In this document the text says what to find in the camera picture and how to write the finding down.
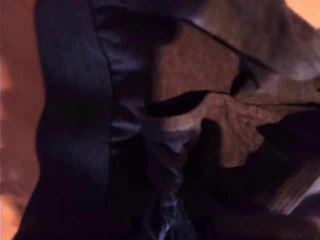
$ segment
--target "dark fabric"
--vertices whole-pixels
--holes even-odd
[[[45,104],[37,186],[15,239],[100,239],[106,232],[111,82],[86,0],[35,9]]]

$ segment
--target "brown fabric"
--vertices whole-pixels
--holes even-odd
[[[319,33],[280,0],[263,3],[211,0],[192,21],[209,34],[188,23],[181,24],[175,41],[160,51],[153,99],[159,104],[166,104],[181,96],[188,98],[186,95],[194,91],[203,91],[204,97],[195,100],[188,111],[149,118],[149,121],[170,133],[199,128],[204,119],[217,123],[222,132],[219,164],[224,167],[243,166],[243,170],[240,169],[240,173],[236,170],[235,174],[223,172],[223,177],[213,176],[215,184],[230,194],[230,201],[234,202],[244,201],[244,193],[254,185],[246,196],[250,204],[257,201],[257,196],[263,196],[265,202],[259,202],[260,206],[270,212],[289,214],[314,186],[311,183],[317,179],[319,166],[304,167],[309,164],[312,154],[305,156],[306,165],[301,165],[300,160],[294,157],[285,163],[290,156],[283,158],[277,146],[264,141],[257,127],[277,123],[288,114],[316,108],[316,105],[304,104],[320,104]],[[241,72],[242,54],[247,56],[246,67],[259,87],[252,80],[244,81],[238,94],[231,97],[229,93],[234,80]],[[309,175],[305,184],[285,187],[295,174],[302,172],[305,173],[304,178]],[[239,220],[241,217],[235,219],[236,224],[243,221]],[[249,226],[256,220],[261,225],[257,230],[259,234],[265,236],[270,233],[267,226],[272,226],[274,220],[268,221],[265,216],[249,217],[245,220],[249,224],[242,229],[240,227],[240,232],[252,230]],[[301,226],[298,222],[299,219],[286,218],[283,220],[284,228],[279,227],[274,232],[279,236],[280,233],[286,235],[295,224]],[[308,225],[304,229],[314,227],[313,221],[307,222],[303,223]],[[228,229],[229,226],[226,223],[218,225],[219,229]],[[313,228],[311,236],[317,231]]]
[[[268,201],[266,207],[271,212],[289,215],[311,193],[320,179],[320,157],[307,161],[294,172]]]
[[[277,73],[294,80],[320,74],[320,34],[284,0],[208,0],[192,21]]]

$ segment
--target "tan textured fabric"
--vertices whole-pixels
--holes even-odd
[[[286,38],[297,39],[298,36],[300,38],[304,31],[312,33],[309,35],[310,38],[303,38],[306,40],[303,45],[300,44],[300,40],[298,41],[299,44],[296,42],[296,51],[303,50],[303,54],[305,54],[310,46],[313,47],[320,43],[316,30],[298,18],[292,11],[288,9],[285,11],[291,16],[291,21],[295,21],[295,28],[290,28],[290,34],[282,36],[286,41],[288,40]],[[243,32],[233,32],[231,23],[228,26],[223,25],[221,28],[214,28],[214,31],[210,28],[211,26],[217,27],[214,23],[228,22],[227,17],[224,21],[220,21],[217,14],[215,18],[209,18],[208,16],[205,16],[205,18],[210,21],[207,21],[201,27],[217,34],[219,38],[226,40],[233,47],[238,46],[238,50],[251,54],[252,57],[264,62],[273,70],[268,70],[250,62],[250,67],[258,78],[260,88],[256,89],[250,84],[244,85],[235,98],[227,94],[218,94],[217,92],[228,93],[230,91],[233,80],[238,73],[239,56],[233,49],[220,44],[209,34],[183,23],[177,39],[161,50],[159,78],[154,83],[154,100],[161,102],[190,91],[214,91],[215,93],[210,93],[192,111],[159,120],[162,121],[163,127],[168,131],[199,126],[202,119],[211,119],[217,122],[222,127],[220,163],[225,167],[241,166],[245,163],[248,153],[257,150],[264,140],[256,131],[256,127],[267,123],[275,123],[290,113],[311,109],[311,107],[291,104],[320,103],[320,75],[317,65],[318,56],[316,56],[318,48],[313,49],[312,54],[303,57],[299,57],[299,54],[291,55],[294,51],[281,52],[281,45],[266,44],[260,41],[259,34],[256,32],[244,32],[245,34]],[[227,39],[224,39],[223,34],[226,29],[230,32],[226,32],[225,37]],[[252,39],[247,44],[245,38],[243,38],[244,40],[242,40],[246,45],[243,42],[237,42],[241,39],[236,38],[236,36]],[[311,39],[315,41],[315,45],[308,42]],[[305,184],[302,186],[291,185],[290,188],[283,190],[288,192],[281,195],[279,199],[275,195],[274,199],[268,198],[268,201],[263,205],[270,211],[281,214],[290,213],[304,199],[306,192],[311,188],[309,183],[313,183],[317,179],[317,174],[312,173],[314,171],[318,172],[319,167],[317,165],[314,166],[315,169],[303,168],[301,171],[309,173],[304,175],[306,177]],[[295,192],[299,190],[298,187],[300,190],[305,190],[300,198],[295,195]],[[281,201],[283,201],[282,207],[275,209],[275,206],[279,205]]]
[[[274,193],[266,207],[274,213],[289,215],[320,180],[320,156],[307,161]]]
[[[294,80],[320,74],[320,33],[284,0],[209,0],[192,21]]]

